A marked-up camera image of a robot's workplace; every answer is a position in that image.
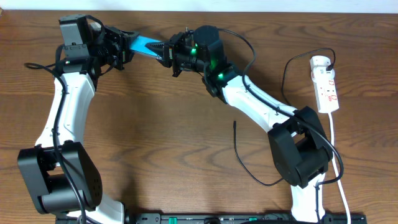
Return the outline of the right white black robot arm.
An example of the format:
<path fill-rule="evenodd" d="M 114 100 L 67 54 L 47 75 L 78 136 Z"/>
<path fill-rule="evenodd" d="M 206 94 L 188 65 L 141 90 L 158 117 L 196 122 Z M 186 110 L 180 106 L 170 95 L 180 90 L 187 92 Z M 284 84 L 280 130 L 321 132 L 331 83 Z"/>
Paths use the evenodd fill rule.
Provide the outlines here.
<path fill-rule="evenodd" d="M 320 223 L 325 216 L 322 185 L 335 148 L 317 113 L 307 106 L 298 110 L 285 105 L 258 88 L 247 70 L 240 71 L 227 59 L 221 31 L 201 26 L 145 47 L 176 77 L 183 70 L 202 73 L 211 96 L 242 111 L 267 133 L 275 168 L 291 186 L 294 219 Z"/>

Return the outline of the teal screen Galaxy smartphone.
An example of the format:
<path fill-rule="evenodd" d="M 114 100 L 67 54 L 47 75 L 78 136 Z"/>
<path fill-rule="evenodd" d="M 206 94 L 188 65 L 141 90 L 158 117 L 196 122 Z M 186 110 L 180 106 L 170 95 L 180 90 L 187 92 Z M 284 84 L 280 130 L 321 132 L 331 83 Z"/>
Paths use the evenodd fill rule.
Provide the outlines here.
<path fill-rule="evenodd" d="M 160 40 L 155 40 L 151 39 L 149 37 L 145 37 L 142 35 L 139 35 L 130 45 L 130 49 L 135 53 L 135 54 L 141 54 L 143 56 L 147 57 L 152 57 L 152 58 L 160 58 L 155 52 L 149 50 L 146 47 L 146 44 L 148 43 L 159 43 Z"/>

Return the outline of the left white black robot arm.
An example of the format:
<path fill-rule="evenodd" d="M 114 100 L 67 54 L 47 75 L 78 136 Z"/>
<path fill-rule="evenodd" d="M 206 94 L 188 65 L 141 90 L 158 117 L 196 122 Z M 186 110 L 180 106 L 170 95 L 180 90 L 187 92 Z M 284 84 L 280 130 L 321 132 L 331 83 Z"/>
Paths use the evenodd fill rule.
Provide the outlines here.
<path fill-rule="evenodd" d="M 122 70 L 139 34 L 99 23 L 63 24 L 61 31 L 63 44 L 45 66 L 55 87 L 49 116 L 34 146 L 20 150 L 18 168 L 35 209 L 57 223 L 133 223 L 125 204 L 103 192 L 83 141 L 102 67 Z"/>

